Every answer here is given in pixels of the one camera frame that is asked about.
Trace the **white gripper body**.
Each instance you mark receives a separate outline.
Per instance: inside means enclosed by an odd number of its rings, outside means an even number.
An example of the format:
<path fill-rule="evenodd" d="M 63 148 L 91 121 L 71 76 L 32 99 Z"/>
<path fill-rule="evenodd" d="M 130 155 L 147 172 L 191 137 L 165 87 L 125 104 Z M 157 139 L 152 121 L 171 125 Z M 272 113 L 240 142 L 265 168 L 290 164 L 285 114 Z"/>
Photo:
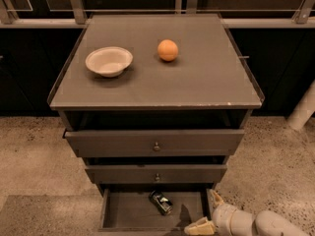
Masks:
<path fill-rule="evenodd" d="M 218 206 L 212 213 L 212 221 L 220 236 L 257 236 L 255 216 L 236 206 Z"/>

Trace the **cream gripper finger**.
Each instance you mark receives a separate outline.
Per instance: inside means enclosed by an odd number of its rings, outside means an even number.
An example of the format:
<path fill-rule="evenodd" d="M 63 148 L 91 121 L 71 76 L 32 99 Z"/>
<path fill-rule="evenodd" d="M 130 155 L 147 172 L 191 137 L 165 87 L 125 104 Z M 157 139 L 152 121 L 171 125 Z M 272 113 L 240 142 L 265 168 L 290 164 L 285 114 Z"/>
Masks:
<path fill-rule="evenodd" d="M 216 233 L 216 227 L 211 220 L 203 217 L 186 226 L 184 232 L 189 236 L 212 236 Z"/>
<path fill-rule="evenodd" d="M 224 204 L 223 198 L 213 189 L 210 190 L 212 208 L 217 208 Z"/>

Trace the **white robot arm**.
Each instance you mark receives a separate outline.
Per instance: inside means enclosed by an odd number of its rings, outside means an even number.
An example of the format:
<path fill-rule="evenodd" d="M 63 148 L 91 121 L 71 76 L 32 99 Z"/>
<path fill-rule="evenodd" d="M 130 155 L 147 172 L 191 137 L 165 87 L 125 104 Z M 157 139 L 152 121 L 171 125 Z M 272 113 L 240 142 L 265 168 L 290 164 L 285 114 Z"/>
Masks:
<path fill-rule="evenodd" d="M 252 214 L 226 203 L 213 189 L 207 195 L 211 219 L 205 216 L 186 226 L 188 236 L 308 236 L 273 211 Z"/>

